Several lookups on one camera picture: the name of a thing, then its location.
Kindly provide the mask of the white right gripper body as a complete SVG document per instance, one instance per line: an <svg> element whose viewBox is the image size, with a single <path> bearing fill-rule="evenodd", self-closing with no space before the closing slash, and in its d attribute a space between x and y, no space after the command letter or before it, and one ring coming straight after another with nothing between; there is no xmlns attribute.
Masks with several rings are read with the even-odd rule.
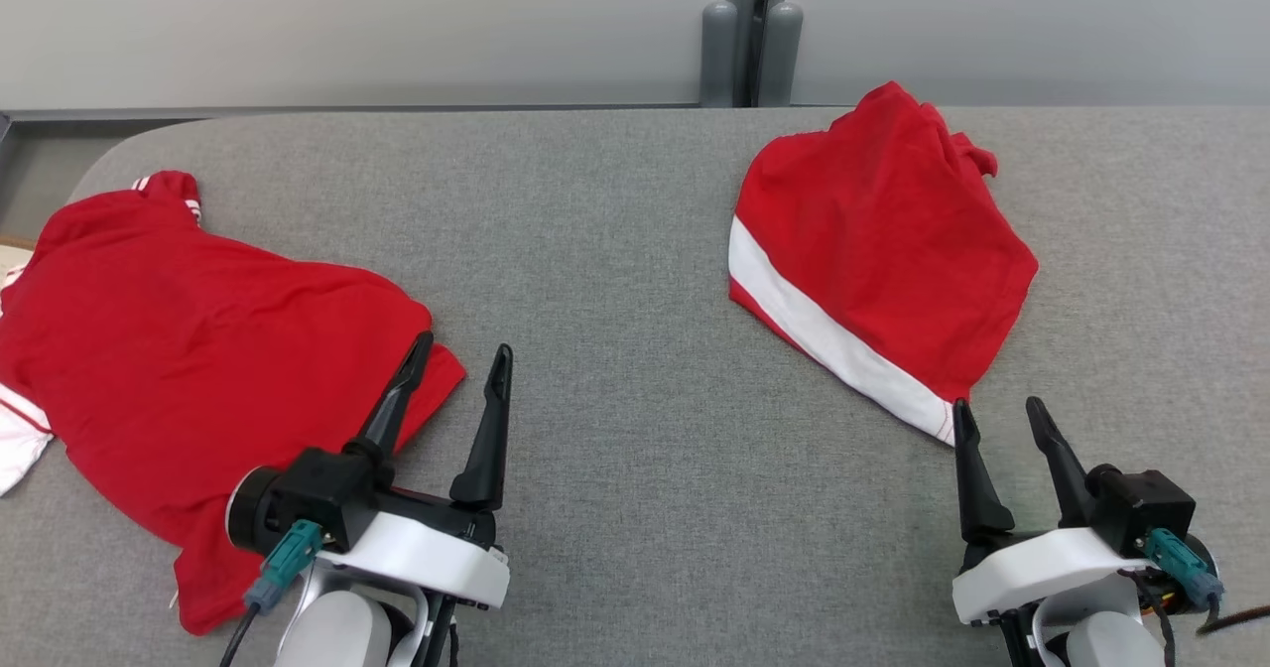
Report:
<svg viewBox="0 0 1270 667"><path fill-rule="evenodd" d="M958 576L952 606L960 623L987 623L1007 609L1142 568L1140 558L1121 556L1091 529L1053 530L993 551Z"/></svg>

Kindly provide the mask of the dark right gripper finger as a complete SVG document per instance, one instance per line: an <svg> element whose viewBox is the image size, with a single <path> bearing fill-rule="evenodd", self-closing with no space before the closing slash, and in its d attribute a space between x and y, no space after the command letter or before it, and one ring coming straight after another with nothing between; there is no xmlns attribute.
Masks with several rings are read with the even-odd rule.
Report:
<svg viewBox="0 0 1270 667"><path fill-rule="evenodd" d="M1013 515L1001 503L980 457L980 433L965 396L952 403L952 436L961 540L970 545L1011 534Z"/></svg>
<svg viewBox="0 0 1270 667"><path fill-rule="evenodd" d="M1085 469L1080 459L1062 436L1060 428L1040 396L1027 396L1025 409L1034 443L1044 455L1052 473L1054 495L1060 507L1058 527L1087 527L1093 508L1093 495L1085 487Z"/></svg>

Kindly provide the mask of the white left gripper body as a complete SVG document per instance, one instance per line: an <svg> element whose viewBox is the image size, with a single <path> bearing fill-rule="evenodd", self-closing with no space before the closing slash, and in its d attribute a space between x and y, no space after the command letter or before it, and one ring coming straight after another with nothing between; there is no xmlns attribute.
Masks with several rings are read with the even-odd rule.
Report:
<svg viewBox="0 0 1270 667"><path fill-rule="evenodd" d="M401 595L431 592L478 609L502 609L511 583L490 509L436 495L387 490L378 513L343 550L318 553L318 595L361 584Z"/></svg>

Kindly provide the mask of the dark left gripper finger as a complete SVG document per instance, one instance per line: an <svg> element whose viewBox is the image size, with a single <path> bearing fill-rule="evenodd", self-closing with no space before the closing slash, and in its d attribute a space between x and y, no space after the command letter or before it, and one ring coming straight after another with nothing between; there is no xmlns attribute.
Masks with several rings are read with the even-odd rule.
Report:
<svg viewBox="0 0 1270 667"><path fill-rule="evenodd" d="M395 480L392 459L398 440L411 396L425 377L432 347L433 333L418 333L361 431L343 447L343 454L368 460L375 490L387 490Z"/></svg>
<svg viewBox="0 0 1270 667"><path fill-rule="evenodd" d="M504 498L505 465L511 423L514 354L500 344L490 365L483 395L485 407L467 462L450 483L450 501L464 509L500 509Z"/></svg>

